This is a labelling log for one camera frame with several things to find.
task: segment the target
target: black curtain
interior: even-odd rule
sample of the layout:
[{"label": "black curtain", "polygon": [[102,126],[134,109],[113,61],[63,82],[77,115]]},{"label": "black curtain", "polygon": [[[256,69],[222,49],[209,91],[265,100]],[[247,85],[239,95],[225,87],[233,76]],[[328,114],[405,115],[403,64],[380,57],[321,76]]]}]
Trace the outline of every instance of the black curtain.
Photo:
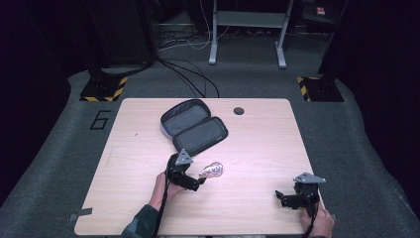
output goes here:
[{"label": "black curtain", "polygon": [[320,67],[353,92],[371,144],[418,217],[419,6],[406,0],[351,0]]},{"label": "black curtain", "polygon": [[85,0],[23,1],[67,77],[87,70],[68,28],[67,16],[69,13],[68,11],[64,12],[67,4],[73,6],[74,11],[72,12],[76,12],[77,15],[72,17],[81,22],[83,32],[86,34],[85,39],[88,40],[95,58],[102,67],[109,67]]},{"label": "black curtain", "polygon": [[22,0],[0,1],[0,22],[1,205],[49,135],[70,85]]}]

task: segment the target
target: black cable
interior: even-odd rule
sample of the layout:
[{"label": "black cable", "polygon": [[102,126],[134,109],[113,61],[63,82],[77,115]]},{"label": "black cable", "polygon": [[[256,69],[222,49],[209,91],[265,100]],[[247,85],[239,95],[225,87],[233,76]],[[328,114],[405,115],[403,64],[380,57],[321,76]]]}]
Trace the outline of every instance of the black cable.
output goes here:
[{"label": "black cable", "polygon": [[[188,60],[185,60],[185,59],[166,59],[166,60],[178,60],[178,61],[187,62],[187,63],[191,64],[193,67],[197,68],[200,71],[199,75],[204,76],[204,72],[198,66],[194,65],[194,63],[192,63]],[[207,95],[207,80],[204,80],[204,95]]]},{"label": "black cable", "polygon": [[164,60],[158,59],[157,61],[159,61],[164,66],[172,69],[176,73],[176,75],[178,75],[178,77],[181,78],[182,82],[185,83],[189,87],[189,89],[194,93],[194,96],[195,97],[197,97],[197,95],[195,94],[194,89],[191,88],[191,85],[194,86],[194,88],[204,97],[204,95],[200,92],[200,90],[198,90],[198,88],[196,88],[195,85],[185,75],[183,75],[181,72],[179,72],[178,70],[176,70],[176,68],[174,68],[170,64],[167,64],[166,61],[164,61]]},{"label": "black cable", "polygon": [[200,39],[200,36],[197,35],[197,33],[192,33],[188,36],[184,37],[177,37],[176,32],[170,31],[170,32],[163,32],[163,34],[166,34],[166,37],[163,37],[163,40],[160,41],[158,44],[158,49],[162,50],[165,48],[169,48],[172,46],[176,46],[179,42],[192,42],[197,39]]},{"label": "black cable", "polygon": [[312,207],[311,200],[309,199],[308,195],[306,195],[305,192],[302,189],[299,189],[299,191],[300,191],[300,195],[302,195],[306,198],[306,200],[308,202],[308,208],[310,210],[310,213],[312,214],[311,224],[308,226],[305,233],[302,235],[302,238],[307,238],[307,237],[309,237],[309,234],[312,232],[312,229],[314,228],[314,222],[315,222],[316,215],[318,214],[319,204],[317,204],[316,210],[314,210],[313,207]]},{"label": "black cable", "polygon": [[200,73],[198,73],[198,72],[196,72],[196,71],[193,71],[193,70],[191,70],[191,69],[189,69],[189,68],[186,68],[186,67],[183,67],[183,66],[180,66],[180,65],[178,65],[178,64],[175,64],[175,63],[173,63],[173,62],[170,62],[170,61],[167,61],[167,60],[165,60],[165,59],[157,59],[160,63],[162,63],[163,65],[165,65],[166,67],[168,67],[168,68],[170,68],[170,69],[172,69],[172,70],[174,70],[175,72],[176,72],[176,74],[179,76],[179,77],[181,77],[182,78],[182,80],[184,81],[184,80],[186,80],[186,81],[188,81],[189,82],[189,84],[190,85],[192,85],[192,87],[194,87],[194,89],[198,92],[198,93],[200,93],[200,95],[202,96],[202,97],[206,97],[206,94],[204,94],[204,93],[202,93],[195,85],[194,85],[194,83],[192,83],[191,82],[191,80],[189,80],[184,74],[182,74],[179,70],[177,70],[176,69],[176,67],[179,67],[179,68],[181,68],[181,69],[184,69],[184,70],[186,70],[186,71],[189,71],[189,72],[191,72],[191,73],[194,73],[194,74],[196,74],[196,75],[199,75],[200,77],[203,77],[204,79],[205,79],[205,81],[208,81],[208,82],[210,82],[213,86],[214,86],[214,88],[216,89],[216,92],[217,92],[217,97],[219,98],[220,97],[220,92],[219,92],[219,89],[217,88],[217,86],[216,86],[216,84],[214,83],[214,82],[212,82],[208,77],[206,77],[205,75],[204,75],[204,73],[201,71],[201,69],[199,69],[196,65],[194,65],[193,63],[191,63],[191,62],[189,62],[189,61],[187,61],[187,60],[183,60],[183,59],[172,59],[172,60],[182,60],[182,61],[186,61],[186,62],[188,62],[188,63],[190,63],[191,65],[193,65],[193,66],[195,66],[196,68],[198,68],[199,70],[200,70],[200,72],[201,72],[201,74]]},{"label": "black cable", "polygon": [[193,64],[193,63],[191,63],[190,61],[183,60],[183,59],[176,59],[176,60],[186,61],[186,62],[190,63],[191,65],[193,65],[193,66],[197,67],[197,68],[201,71],[201,74],[200,74],[200,73],[198,73],[198,72],[196,72],[196,71],[193,71],[193,70],[191,70],[191,69],[188,69],[188,68],[186,68],[186,67],[183,67],[183,66],[177,65],[177,64],[175,64],[175,63],[172,63],[172,62],[166,61],[166,60],[164,60],[164,59],[159,59],[159,60],[163,60],[163,61],[165,61],[166,63],[168,63],[168,64],[170,64],[170,65],[172,65],[172,66],[177,66],[177,67],[182,68],[182,69],[184,69],[184,70],[186,70],[186,71],[189,71],[189,72],[191,72],[191,73],[194,73],[194,74],[196,74],[196,75],[198,75],[198,76],[203,77],[206,81],[210,82],[210,83],[214,86],[214,88],[215,88],[215,90],[216,90],[216,92],[217,92],[217,97],[218,97],[218,98],[220,97],[220,92],[219,92],[219,89],[217,88],[216,84],[215,84],[213,81],[211,81],[208,77],[206,77],[206,76],[203,74],[203,72],[201,71],[201,69],[199,69],[196,65],[194,65],[194,64]]},{"label": "black cable", "polygon": [[154,235],[152,236],[153,238],[158,237],[158,229],[160,227],[161,218],[163,217],[164,206],[166,205],[167,190],[169,189],[169,183],[170,183],[170,181],[167,179],[167,171],[168,171],[168,165],[166,165],[166,170],[164,171],[164,191],[163,191],[163,197],[161,200],[160,210],[157,216],[157,224],[155,226]]}]

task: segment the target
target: wooden table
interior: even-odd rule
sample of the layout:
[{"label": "wooden table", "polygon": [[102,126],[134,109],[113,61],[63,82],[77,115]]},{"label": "wooden table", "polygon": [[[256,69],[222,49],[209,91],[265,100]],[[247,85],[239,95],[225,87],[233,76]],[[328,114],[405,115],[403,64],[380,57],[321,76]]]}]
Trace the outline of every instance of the wooden table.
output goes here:
[{"label": "wooden table", "polygon": [[[174,146],[160,116],[187,98],[125,99],[78,217],[78,235],[118,235],[149,202]],[[198,154],[187,174],[220,162],[219,178],[181,192],[164,210],[159,235],[301,234],[300,212],[282,207],[275,190],[294,194],[293,178],[312,169],[286,99],[205,98],[229,136]],[[234,108],[242,107],[243,115]]]}]

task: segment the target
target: person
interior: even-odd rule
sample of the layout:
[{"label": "person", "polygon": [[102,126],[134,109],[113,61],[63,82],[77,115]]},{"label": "person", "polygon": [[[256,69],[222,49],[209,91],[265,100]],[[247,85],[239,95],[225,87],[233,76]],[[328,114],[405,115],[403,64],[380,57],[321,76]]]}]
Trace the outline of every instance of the person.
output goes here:
[{"label": "person", "polygon": [[[158,212],[160,211],[163,192],[165,188],[165,174],[157,175],[152,197],[148,204],[136,214],[133,221],[126,226],[121,234],[124,238],[149,238],[152,237],[155,231],[155,226],[158,220]],[[170,203],[173,198],[185,190],[182,186],[170,183],[167,189],[166,203]],[[305,209],[301,212],[301,224],[303,230],[306,230],[311,224],[311,217]],[[331,214],[324,208],[318,209],[317,216],[314,222],[312,232],[309,238],[331,238],[333,236],[334,219]]]}]

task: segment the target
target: robotic hand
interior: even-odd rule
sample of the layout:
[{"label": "robotic hand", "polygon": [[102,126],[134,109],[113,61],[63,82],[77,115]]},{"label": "robotic hand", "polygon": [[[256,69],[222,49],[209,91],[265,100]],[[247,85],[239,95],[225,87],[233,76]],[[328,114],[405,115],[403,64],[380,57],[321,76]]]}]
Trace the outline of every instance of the robotic hand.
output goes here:
[{"label": "robotic hand", "polygon": [[319,202],[318,183],[326,182],[325,179],[303,173],[293,180],[296,181],[294,184],[296,194],[284,195],[276,190],[277,198],[280,199],[282,206],[291,207],[292,209],[305,207],[308,215],[312,216],[316,211],[315,204]]},{"label": "robotic hand", "polygon": [[206,178],[195,179],[185,174],[192,163],[192,159],[184,149],[180,153],[173,154],[167,162],[167,178],[176,185],[196,191]]}]

